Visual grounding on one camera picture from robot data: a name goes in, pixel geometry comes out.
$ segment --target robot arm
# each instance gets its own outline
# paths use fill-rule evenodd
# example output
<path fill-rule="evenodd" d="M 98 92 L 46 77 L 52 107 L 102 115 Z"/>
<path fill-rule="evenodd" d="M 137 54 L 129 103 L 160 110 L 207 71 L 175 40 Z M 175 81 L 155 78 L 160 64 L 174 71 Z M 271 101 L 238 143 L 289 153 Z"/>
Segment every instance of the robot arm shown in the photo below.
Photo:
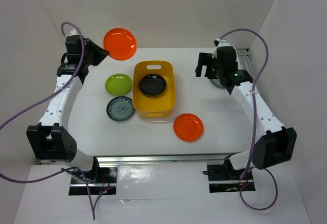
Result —
<path fill-rule="evenodd" d="M 61 89 L 72 77 L 81 57 L 81 41 L 75 29 L 66 38 L 65 44 L 67 53 L 63 55 L 58 68 L 54 92 Z M 77 94 L 88 74 L 88 67 L 100 64 L 109 52 L 89 39 L 84 39 L 84 46 L 85 55 L 77 76 L 50 101 L 38 124 L 29 126 L 26 134 L 38 160 L 65 162 L 69 166 L 80 168 L 88 179 L 92 179 L 99 175 L 99 163 L 96 157 L 78 150 L 76 141 L 67 131 L 68 120 Z"/>
<path fill-rule="evenodd" d="M 206 66 L 205 77 L 220 79 L 220 83 L 227 89 L 241 105 L 246 115 L 253 122 L 253 79 L 246 70 L 239 70 L 237 53 L 229 44 L 219 44 L 213 54 L 200 53 L 196 76 L 200 77 L 202 67 Z M 265 169 L 267 167 L 286 162 L 291 159 L 296 132 L 284 125 L 271 112 L 258 90 L 254 89 L 257 109 L 257 129 L 250 167 Z M 225 159 L 229 171 L 241 170 L 246 167 L 250 151 L 243 151 Z"/>

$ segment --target yellow bin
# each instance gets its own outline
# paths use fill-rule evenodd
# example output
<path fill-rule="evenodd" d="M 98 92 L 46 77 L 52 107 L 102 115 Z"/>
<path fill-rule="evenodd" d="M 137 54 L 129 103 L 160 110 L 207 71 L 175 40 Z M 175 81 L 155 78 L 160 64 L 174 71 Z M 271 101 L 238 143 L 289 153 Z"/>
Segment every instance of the yellow bin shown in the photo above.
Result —
<path fill-rule="evenodd" d="M 139 90 L 140 80 L 148 74 L 161 75 L 167 83 L 165 92 L 158 97 L 148 97 Z M 138 63 L 134 69 L 133 105 L 140 118 L 166 118 L 175 105 L 175 82 L 173 66 L 162 60 Z"/>

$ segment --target red plate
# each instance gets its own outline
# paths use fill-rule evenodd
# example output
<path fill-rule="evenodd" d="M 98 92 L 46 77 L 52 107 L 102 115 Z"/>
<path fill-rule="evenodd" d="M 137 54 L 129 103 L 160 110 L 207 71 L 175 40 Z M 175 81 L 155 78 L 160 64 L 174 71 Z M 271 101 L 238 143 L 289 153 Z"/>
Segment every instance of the red plate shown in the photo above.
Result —
<path fill-rule="evenodd" d="M 132 33 L 123 28 L 114 28 L 103 38 L 103 47 L 115 60 L 126 60 L 136 52 L 136 39 Z"/>
<path fill-rule="evenodd" d="M 203 134 L 203 123 L 196 115 L 185 113 L 175 119 L 174 131 L 182 141 L 194 142 Z"/>

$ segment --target white wall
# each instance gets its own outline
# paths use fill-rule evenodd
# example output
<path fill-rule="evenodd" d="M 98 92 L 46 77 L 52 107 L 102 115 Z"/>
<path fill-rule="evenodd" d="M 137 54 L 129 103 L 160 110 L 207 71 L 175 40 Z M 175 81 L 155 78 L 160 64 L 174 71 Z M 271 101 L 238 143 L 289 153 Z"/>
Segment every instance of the white wall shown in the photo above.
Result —
<path fill-rule="evenodd" d="M 41 0 L 57 28 L 78 24 L 102 45 L 105 33 L 127 28 L 138 46 L 211 47 L 219 34 L 238 27 L 258 30 L 273 0 Z M 253 37 L 232 36 L 247 48 Z"/>
<path fill-rule="evenodd" d="M 327 0 L 275 0 L 260 33 L 270 59 L 259 87 L 278 117 L 298 134 L 293 169 L 312 223 L 325 223 L 327 190 Z M 264 48 L 250 59 L 259 70 Z"/>
<path fill-rule="evenodd" d="M 0 123 L 52 93 L 65 49 L 38 0 L 0 0 Z M 42 105 L 0 131 L 0 172 L 26 180 L 34 154 L 26 138 Z M 24 185 L 0 179 L 0 223 L 13 223 Z"/>

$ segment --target black bowl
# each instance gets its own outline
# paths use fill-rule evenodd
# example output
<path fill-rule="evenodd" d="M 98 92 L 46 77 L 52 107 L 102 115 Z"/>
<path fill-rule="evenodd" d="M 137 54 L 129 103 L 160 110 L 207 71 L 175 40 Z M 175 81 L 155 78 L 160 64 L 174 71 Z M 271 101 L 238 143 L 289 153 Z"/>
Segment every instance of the black bowl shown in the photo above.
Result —
<path fill-rule="evenodd" d="M 157 97 L 165 92 L 167 88 L 166 80 L 158 74 L 144 76 L 139 82 L 139 90 L 145 96 Z"/>

